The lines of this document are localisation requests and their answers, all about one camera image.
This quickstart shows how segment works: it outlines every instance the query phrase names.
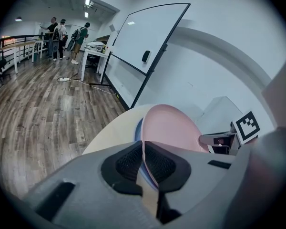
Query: jeans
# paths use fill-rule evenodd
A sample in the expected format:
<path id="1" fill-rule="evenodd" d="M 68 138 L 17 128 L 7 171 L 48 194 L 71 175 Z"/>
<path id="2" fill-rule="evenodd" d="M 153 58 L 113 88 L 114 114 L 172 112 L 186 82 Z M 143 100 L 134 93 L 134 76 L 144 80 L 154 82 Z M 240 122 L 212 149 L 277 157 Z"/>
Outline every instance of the jeans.
<path id="1" fill-rule="evenodd" d="M 62 45 L 63 45 L 63 41 L 59 40 L 58 51 L 59 51 L 59 56 L 61 59 L 63 58 Z M 53 58 L 57 59 L 57 51 L 53 53 Z"/>
<path id="2" fill-rule="evenodd" d="M 53 44 L 53 39 L 52 39 L 52 38 L 49 38 L 49 43 L 48 43 L 49 58 L 52 57 L 52 44 Z"/>

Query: desk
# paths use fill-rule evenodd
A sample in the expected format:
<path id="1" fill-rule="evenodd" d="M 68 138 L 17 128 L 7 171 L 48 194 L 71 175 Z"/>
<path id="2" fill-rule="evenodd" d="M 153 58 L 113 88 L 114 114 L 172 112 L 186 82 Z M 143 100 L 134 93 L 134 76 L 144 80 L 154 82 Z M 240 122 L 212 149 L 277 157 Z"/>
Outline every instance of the desk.
<path id="1" fill-rule="evenodd" d="M 20 47 L 29 46 L 29 52 L 28 52 L 28 58 L 30 56 L 30 45 L 34 44 L 35 45 L 35 41 L 30 41 L 30 42 L 21 42 L 21 43 L 15 43 L 15 44 L 11 44 L 11 45 L 7 45 L 3 48 L 0 48 L 0 50 L 5 50 L 5 49 L 14 49 L 14 67 L 15 67 L 15 73 L 18 74 L 18 68 L 17 68 L 17 48 L 18 48 L 18 52 L 19 52 L 19 63 L 20 63 Z"/>
<path id="2" fill-rule="evenodd" d="M 85 68 L 86 68 L 88 54 L 100 56 L 100 60 L 99 60 L 99 63 L 97 65 L 97 70 L 96 70 L 96 72 L 98 73 L 103 60 L 108 58 L 109 50 L 106 50 L 105 53 L 101 53 L 101 52 L 97 52 L 95 50 L 91 50 L 91 49 L 87 49 L 87 48 L 85 49 L 83 60 L 82 60 L 82 76 L 81 76 L 82 81 L 84 80 L 84 74 L 85 74 Z"/>
<path id="3" fill-rule="evenodd" d="M 146 104 L 135 107 L 116 117 L 90 142 L 83 152 L 83 155 L 112 146 L 133 142 L 139 121 L 143 119 L 153 106 L 153 104 Z"/>

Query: wooden floor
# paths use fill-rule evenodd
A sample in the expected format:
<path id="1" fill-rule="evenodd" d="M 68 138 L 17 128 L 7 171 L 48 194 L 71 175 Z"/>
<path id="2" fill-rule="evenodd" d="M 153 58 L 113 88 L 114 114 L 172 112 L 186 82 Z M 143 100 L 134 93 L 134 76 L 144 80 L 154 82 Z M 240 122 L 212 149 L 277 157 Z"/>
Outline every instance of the wooden floor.
<path id="1" fill-rule="evenodd" d="M 54 62 L 44 55 L 34 63 L 24 60 L 17 75 L 13 68 L 8 70 L 11 79 L 0 86 L 0 183 L 21 198 L 81 155 L 124 108 L 115 95 L 77 81 L 57 82 L 78 71 L 79 66 L 65 58 Z M 96 77 L 86 69 L 86 83 L 97 82 Z"/>

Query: white wall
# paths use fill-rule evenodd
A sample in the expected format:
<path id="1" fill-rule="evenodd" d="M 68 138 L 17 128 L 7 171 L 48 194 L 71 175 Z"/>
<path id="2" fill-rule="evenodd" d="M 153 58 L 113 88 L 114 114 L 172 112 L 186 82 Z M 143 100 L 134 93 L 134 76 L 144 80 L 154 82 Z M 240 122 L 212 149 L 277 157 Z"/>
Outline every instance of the white wall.
<path id="1" fill-rule="evenodd" d="M 72 26 L 71 25 L 67 25 L 65 24 L 65 27 L 66 27 L 66 34 L 68 35 L 68 37 L 70 38 L 73 31 L 71 30 Z"/>
<path id="2" fill-rule="evenodd" d="M 241 117 L 242 112 L 227 97 L 214 98 L 195 124 L 202 134 L 219 133 L 231 129 L 231 120 Z"/>
<path id="3" fill-rule="evenodd" d="M 37 35 L 39 33 L 39 23 L 35 21 L 23 21 L 0 28 L 0 38 L 2 36 Z"/>
<path id="4" fill-rule="evenodd" d="M 131 9 L 175 2 L 191 3 L 187 27 L 234 45 L 271 79 L 286 61 L 286 26 L 267 0 L 135 0 Z"/>
<path id="5" fill-rule="evenodd" d="M 135 0 L 130 12 L 175 2 L 192 4 L 183 27 L 232 45 L 270 79 L 285 63 L 286 27 L 266 0 Z M 194 120 L 214 97 L 227 96 L 240 111 L 253 109 L 258 114 L 262 134 L 273 130 L 276 124 L 262 98 L 263 87 L 255 78 L 245 73 L 241 63 L 225 59 L 212 49 L 203 54 L 197 51 L 198 46 L 192 38 L 173 33 L 137 105 L 171 104 Z M 225 53 L 233 56 L 234 52 Z M 130 105 L 143 77 L 114 58 L 106 73 Z"/>
<path id="6" fill-rule="evenodd" d="M 108 17 L 101 25 L 99 31 L 97 32 L 96 38 L 102 37 L 102 36 L 108 36 L 111 34 L 110 25 L 112 24 L 112 20 L 114 18 L 113 16 Z"/>

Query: ceiling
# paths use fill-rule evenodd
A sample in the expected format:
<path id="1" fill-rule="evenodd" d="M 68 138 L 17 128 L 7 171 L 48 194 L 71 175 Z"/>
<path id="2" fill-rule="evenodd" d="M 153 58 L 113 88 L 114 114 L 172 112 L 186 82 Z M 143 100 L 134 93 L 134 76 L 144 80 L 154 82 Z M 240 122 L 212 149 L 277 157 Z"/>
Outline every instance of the ceiling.
<path id="1" fill-rule="evenodd" d="M 103 21 L 115 14 L 115 11 L 101 4 L 94 3 L 92 8 L 85 6 L 85 0 L 18 0 L 22 6 L 38 6 L 40 8 L 62 8 L 75 12 L 88 12 L 90 17 Z"/>

